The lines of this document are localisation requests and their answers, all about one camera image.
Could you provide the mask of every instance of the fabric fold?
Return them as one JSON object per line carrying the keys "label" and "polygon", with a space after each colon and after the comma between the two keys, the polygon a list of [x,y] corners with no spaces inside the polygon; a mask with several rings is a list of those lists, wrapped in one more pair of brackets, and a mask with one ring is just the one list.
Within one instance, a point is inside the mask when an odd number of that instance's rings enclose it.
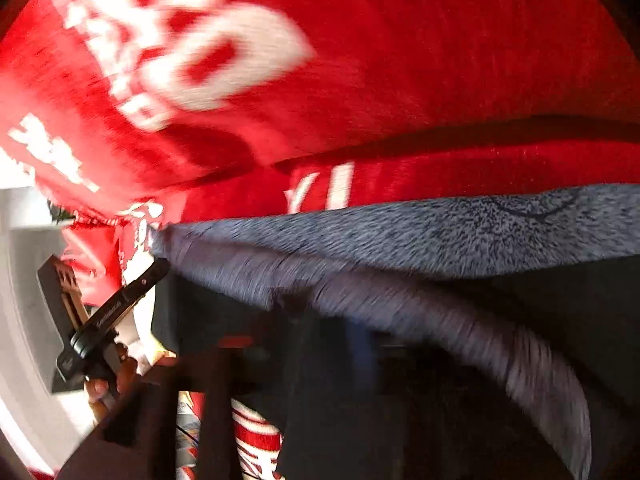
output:
{"label": "fabric fold", "polygon": [[441,346],[504,387],[574,478],[588,478],[591,433],[582,387],[564,358],[526,327],[433,283],[345,260],[213,242],[175,228],[161,232],[153,250],[187,279],[243,303],[271,309],[281,294],[295,295],[323,316]]}
{"label": "fabric fold", "polygon": [[380,269],[476,278],[640,253],[640,186],[385,203],[169,229]]}

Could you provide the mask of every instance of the red fabric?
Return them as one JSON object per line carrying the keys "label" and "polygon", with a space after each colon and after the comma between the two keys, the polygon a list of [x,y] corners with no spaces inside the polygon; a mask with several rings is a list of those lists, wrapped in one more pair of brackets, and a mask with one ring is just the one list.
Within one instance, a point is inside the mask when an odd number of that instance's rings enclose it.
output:
{"label": "red fabric", "polygon": [[[470,130],[446,150],[447,131],[433,130],[532,114],[639,122],[640,67],[598,0],[129,0],[124,14],[119,0],[91,1],[32,0],[0,44],[0,131],[15,128],[0,145],[63,205],[114,218],[152,200],[164,208],[155,221],[283,213],[282,191],[320,164],[309,157],[348,146],[364,150],[342,160],[356,164],[350,205],[640,182],[620,124],[598,141],[575,123],[555,140],[523,140],[516,128],[498,145],[491,128]],[[155,39],[134,23],[151,8],[136,23],[157,23]],[[177,60],[194,23],[226,32]],[[158,59],[160,82],[150,82],[144,65]],[[152,126],[122,112],[139,95],[165,114]],[[56,139],[72,150],[66,166],[59,142],[53,156],[27,149],[28,114],[51,153]],[[368,147],[409,132],[420,133],[402,156]]]}
{"label": "red fabric", "polygon": [[[192,392],[193,413],[202,418],[204,395]],[[254,478],[279,479],[274,471],[282,446],[280,431],[258,413],[233,401],[234,433],[242,470]]]}
{"label": "red fabric", "polygon": [[62,229],[67,243],[62,260],[73,268],[86,304],[100,306],[122,286],[118,256],[121,230],[82,224]]}
{"label": "red fabric", "polygon": [[53,480],[53,476],[47,475],[41,471],[30,470],[31,476],[35,478],[35,480]]}

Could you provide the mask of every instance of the black fabric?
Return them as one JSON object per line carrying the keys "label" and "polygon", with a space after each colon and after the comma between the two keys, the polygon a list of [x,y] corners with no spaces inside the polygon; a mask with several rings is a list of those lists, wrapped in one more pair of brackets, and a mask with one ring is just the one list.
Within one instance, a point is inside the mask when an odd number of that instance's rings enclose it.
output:
{"label": "black fabric", "polygon": [[530,417],[576,480],[591,463],[587,400],[562,352],[438,283],[356,264],[169,233],[154,251],[176,272],[265,311],[278,296],[415,344],[436,344],[496,384]]}
{"label": "black fabric", "polygon": [[[604,478],[637,437],[638,266],[640,258],[630,257],[447,284],[546,336],[577,364],[593,434],[590,479]],[[178,276],[161,285],[152,329],[177,352],[243,333],[258,312]],[[446,354],[412,349],[411,359],[402,360],[410,363],[407,373],[395,366],[381,372],[387,384],[401,388],[386,390],[386,397],[363,394],[354,386],[343,320],[274,315],[270,345],[282,372],[238,400],[284,432],[278,471],[288,478],[462,480],[506,478],[507,472],[526,478],[540,468],[545,478],[567,473],[495,384]],[[389,381],[390,373],[396,376]]]}
{"label": "black fabric", "polygon": [[170,271],[156,285],[152,334],[176,354],[197,352],[225,335],[247,334],[262,312]]}
{"label": "black fabric", "polygon": [[540,334],[583,375],[640,410],[640,256],[452,286],[481,308]]}

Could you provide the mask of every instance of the gray blanket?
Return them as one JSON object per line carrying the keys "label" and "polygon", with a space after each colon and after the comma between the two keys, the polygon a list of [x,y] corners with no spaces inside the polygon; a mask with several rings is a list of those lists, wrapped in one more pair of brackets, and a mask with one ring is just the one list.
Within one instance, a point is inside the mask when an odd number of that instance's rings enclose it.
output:
{"label": "gray blanket", "polygon": [[640,253],[640,186],[387,203],[172,229],[427,276],[495,276]]}

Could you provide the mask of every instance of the white surface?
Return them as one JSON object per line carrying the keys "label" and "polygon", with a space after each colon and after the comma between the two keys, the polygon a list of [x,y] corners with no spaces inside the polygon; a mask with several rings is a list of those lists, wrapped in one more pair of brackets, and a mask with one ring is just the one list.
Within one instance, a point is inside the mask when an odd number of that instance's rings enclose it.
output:
{"label": "white surface", "polygon": [[6,212],[9,229],[54,226],[47,199],[35,187],[7,189],[2,192],[8,203]]}
{"label": "white surface", "polygon": [[[131,283],[137,279],[140,274],[149,268],[154,262],[153,256],[149,251],[145,251],[142,243],[139,242],[136,253],[127,262],[127,268],[124,271],[124,280]],[[140,342],[144,346],[145,355],[150,364],[154,364],[162,355],[166,353],[166,349],[151,333],[151,320],[154,316],[154,305],[156,304],[156,288],[152,288],[133,308],[133,318],[136,322],[136,330]]]}
{"label": "white surface", "polygon": [[61,394],[56,399],[80,435],[85,436],[94,428],[94,413],[84,392]]}
{"label": "white surface", "polygon": [[[30,340],[30,332],[24,324],[25,321],[33,324],[44,316],[37,315],[38,307],[46,307],[38,296],[35,271],[44,262],[36,261],[44,258],[44,254],[38,252],[47,251],[49,247],[41,246],[41,239],[34,237],[37,241],[34,241],[33,252],[27,251],[26,247],[14,251],[15,234],[20,234],[21,240],[32,236],[23,229],[9,229],[12,201],[19,191],[0,191],[0,399],[5,408],[0,426],[27,466],[57,470],[80,442],[81,432],[59,400],[49,393],[38,367],[36,355],[48,348],[46,342],[43,341],[42,348],[32,348],[35,342]],[[26,269],[32,269],[28,276]],[[31,314],[27,320],[23,319],[25,313]],[[45,316],[42,323],[44,334],[47,324],[52,321]],[[52,366],[47,370],[52,373]]]}
{"label": "white surface", "polygon": [[32,169],[16,162],[0,148],[0,189],[34,186],[35,171],[30,171]]}

